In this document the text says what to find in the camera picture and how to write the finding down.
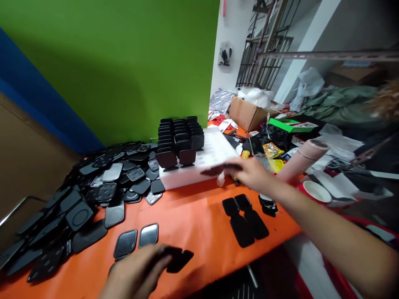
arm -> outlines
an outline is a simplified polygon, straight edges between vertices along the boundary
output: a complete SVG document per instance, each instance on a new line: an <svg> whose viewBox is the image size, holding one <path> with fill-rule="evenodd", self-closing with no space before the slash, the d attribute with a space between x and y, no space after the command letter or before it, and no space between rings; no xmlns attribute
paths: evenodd
<svg viewBox="0 0 399 299"><path fill-rule="evenodd" d="M399 279L399 254L338 214L270 174L254 159L235 159L243 171L225 170L250 189L280 203L328 260L363 295L387 298Z"/></svg>

green wall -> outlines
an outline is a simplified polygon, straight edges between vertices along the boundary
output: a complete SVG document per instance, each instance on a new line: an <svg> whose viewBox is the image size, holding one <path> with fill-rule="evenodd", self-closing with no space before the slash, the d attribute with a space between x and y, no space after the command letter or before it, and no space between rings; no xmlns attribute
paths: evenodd
<svg viewBox="0 0 399 299"><path fill-rule="evenodd" d="M218 0L1 0L0 26L106 145L207 121Z"/></svg>

hand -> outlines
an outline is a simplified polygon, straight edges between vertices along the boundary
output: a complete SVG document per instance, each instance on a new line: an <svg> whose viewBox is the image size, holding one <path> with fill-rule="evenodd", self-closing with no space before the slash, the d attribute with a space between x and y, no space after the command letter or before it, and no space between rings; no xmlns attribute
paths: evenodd
<svg viewBox="0 0 399 299"><path fill-rule="evenodd" d="M225 168L224 174L235 176L241 183L248 188L259 193L274 197L280 188L284 188L286 183L275 178L275 176L267 171L267 169L256 159L233 158L226 161L229 164L237 164L242 167L242 170L233 168Z"/></svg>
<svg viewBox="0 0 399 299"><path fill-rule="evenodd" d="M172 260L170 255L161 259L144 277L153 258L165 244L147 245L117 262L103 288L100 299L146 299L157 286L162 271Z"/></svg>

blue wall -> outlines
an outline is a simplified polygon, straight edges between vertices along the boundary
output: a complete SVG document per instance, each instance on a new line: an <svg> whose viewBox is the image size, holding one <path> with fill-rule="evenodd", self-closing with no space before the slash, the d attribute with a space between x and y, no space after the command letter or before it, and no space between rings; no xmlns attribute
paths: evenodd
<svg viewBox="0 0 399 299"><path fill-rule="evenodd" d="M78 154L103 147L1 28L0 91Z"/></svg>

cloth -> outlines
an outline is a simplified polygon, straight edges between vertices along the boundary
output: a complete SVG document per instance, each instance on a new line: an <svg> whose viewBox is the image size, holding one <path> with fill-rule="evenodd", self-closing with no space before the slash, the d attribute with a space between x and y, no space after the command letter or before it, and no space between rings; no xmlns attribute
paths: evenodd
<svg viewBox="0 0 399 299"><path fill-rule="evenodd" d="M338 127L383 129L389 122L372 116L366 111L368 101L378 88L353 86L322 91L314 99L308 99L300 114L308 115Z"/></svg>

